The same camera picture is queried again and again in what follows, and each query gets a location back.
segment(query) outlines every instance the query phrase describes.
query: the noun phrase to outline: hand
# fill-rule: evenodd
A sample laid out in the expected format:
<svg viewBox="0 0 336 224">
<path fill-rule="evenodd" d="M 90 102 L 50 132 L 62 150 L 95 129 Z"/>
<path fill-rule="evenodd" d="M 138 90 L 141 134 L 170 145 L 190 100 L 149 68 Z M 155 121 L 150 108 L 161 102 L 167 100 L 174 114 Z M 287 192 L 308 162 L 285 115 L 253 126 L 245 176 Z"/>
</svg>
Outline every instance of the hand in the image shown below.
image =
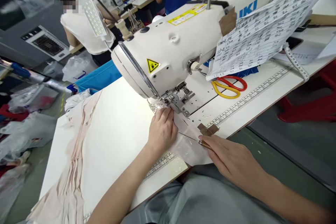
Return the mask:
<svg viewBox="0 0 336 224">
<path fill-rule="evenodd" d="M 173 118 L 174 111 L 170 107 L 160 109 L 152 118 L 147 144 L 160 156 L 175 142 L 178 128 Z"/>
<path fill-rule="evenodd" d="M 253 197 L 264 199 L 273 177 L 263 170 L 245 145 L 216 135 L 199 138 L 213 149 L 208 149 L 209 157 L 224 177 Z"/>
</svg>

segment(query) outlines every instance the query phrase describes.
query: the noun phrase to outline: ruler markings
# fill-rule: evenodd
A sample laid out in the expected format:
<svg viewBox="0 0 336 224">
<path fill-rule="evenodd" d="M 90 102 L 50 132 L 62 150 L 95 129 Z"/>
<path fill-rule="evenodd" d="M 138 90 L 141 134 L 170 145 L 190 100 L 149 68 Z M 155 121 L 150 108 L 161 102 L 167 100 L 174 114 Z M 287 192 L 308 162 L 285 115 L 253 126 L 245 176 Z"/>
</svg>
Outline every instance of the ruler markings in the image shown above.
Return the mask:
<svg viewBox="0 0 336 224">
<path fill-rule="evenodd" d="M 158 173 L 160 170 L 162 170 L 164 167 L 166 167 L 170 162 L 172 162 L 174 159 L 176 159 L 177 156 L 175 156 L 173 153 L 167 152 L 164 154 L 151 168 L 149 173 L 146 175 L 142 183 L 153 177 L 156 173 Z"/>
<path fill-rule="evenodd" d="M 246 94 L 242 99 L 231 105 L 229 108 L 227 108 L 225 111 L 220 113 L 218 116 L 216 116 L 214 119 L 212 119 L 206 127 L 210 127 L 212 124 L 216 124 L 217 126 L 224 123 L 226 120 L 228 120 L 230 117 L 232 117 L 235 113 L 237 113 L 239 110 L 244 108 L 246 105 L 248 105 L 251 101 L 254 100 L 254 98 L 258 97 L 260 94 L 265 92 L 268 88 L 270 88 L 274 83 L 276 83 L 278 80 L 280 80 L 283 76 L 285 76 L 293 66 L 289 66 L 286 68 L 283 68 L 276 72 L 274 75 L 272 75 L 270 78 L 265 80 L 263 83 L 261 83 L 259 86 L 257 86 L 255 89 L 253 89 L 251 92 Z"/>
</svg>

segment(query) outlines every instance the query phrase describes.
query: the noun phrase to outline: red chair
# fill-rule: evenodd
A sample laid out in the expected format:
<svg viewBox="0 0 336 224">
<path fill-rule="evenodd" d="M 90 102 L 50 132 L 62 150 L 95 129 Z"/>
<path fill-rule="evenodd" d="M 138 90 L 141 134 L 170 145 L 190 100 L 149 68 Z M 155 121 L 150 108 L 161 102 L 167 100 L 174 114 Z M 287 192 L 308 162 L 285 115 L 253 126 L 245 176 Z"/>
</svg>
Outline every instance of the red chair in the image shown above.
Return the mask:
<svg viewBox="0 0 336 224">
<path fill-rule="evenodd" d="M 7 118 L 10 118 L 10 119 L 13 119 L 14 121 L 23 121 L 24 119 L 26 119 L 29 116 L 29 112 L 26 111 L 22 114 L 13 114 L 13 113 L 8 111 L 8 104 L 4 104 L 0 108 L 0 115 L 3 115 L 3 116 L 5 116 Z"/>
<path fill-rule="evenodd" d="M 332 89 L 332 94 L 299 106 L 293 106 L 289 99 L 284 97 L 279 101 L 285 110 L 278 115 L 280 120 L 286 123 L 336 121 L 336 60 L 321 69 L 317 75 L 324 82 L 322 85 L 327 84 Z"/>
</svg>

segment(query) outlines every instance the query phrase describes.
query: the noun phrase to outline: yellow warning label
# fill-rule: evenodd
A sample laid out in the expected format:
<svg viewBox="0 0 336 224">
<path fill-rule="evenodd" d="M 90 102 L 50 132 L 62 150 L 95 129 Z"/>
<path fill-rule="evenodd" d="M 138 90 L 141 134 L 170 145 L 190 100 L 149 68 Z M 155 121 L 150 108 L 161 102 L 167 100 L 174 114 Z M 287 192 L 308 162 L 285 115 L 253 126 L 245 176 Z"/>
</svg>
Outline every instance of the yellow warning label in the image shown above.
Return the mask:
<svg viewBox="0 0 336 224">
<path fill-rule="evenodd" d="M 160 63 L 157 63 L 156 61 L 153 61 L 151 59 L 147 59 L 147 64 L 148 64 L 148 70 L 149 73 L 151 74 L 156 68 L 160 66 Z"/>
<path fill-rule="evenodd" d="M 188 19 L 196 16 L 197 14 L 201 13 L 207 8 L 206 4 L 197 4 L 190 10 L 187 10 L 180 16 L 174 17 L 173 19 L 169 20 L 168 23 L 171 23 L 173 25 L 179 25 L 183 23 L 184 21 L 187 21 Z"/>
</svg>

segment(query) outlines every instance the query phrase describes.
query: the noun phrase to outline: blue lettering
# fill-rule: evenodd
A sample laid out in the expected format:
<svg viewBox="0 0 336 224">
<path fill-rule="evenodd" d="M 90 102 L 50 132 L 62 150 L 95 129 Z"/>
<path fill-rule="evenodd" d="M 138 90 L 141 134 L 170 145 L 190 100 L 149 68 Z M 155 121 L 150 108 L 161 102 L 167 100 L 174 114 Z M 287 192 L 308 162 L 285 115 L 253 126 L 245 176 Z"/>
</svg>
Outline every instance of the blue lettering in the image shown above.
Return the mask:
<svg viewBox="0 0 336 224">
<path fill-rule="evenodd" d="M 253 3 L 250 3 L 248 6 L 244 7 L 244 16 L 252 12 L 251 7 Z"/>
<path fill-rule="evenodd" d="M 250 14 L 252 11 L 257 9 L 257 4 L 258 4 L 258 0 L 254 0 L 252 3 L 250 3 L 248 6 L 245 6 L 243 9 L 241 9 L 239 11 L 239 17 L 244 17 L 248 14 Z"/>
</svg>

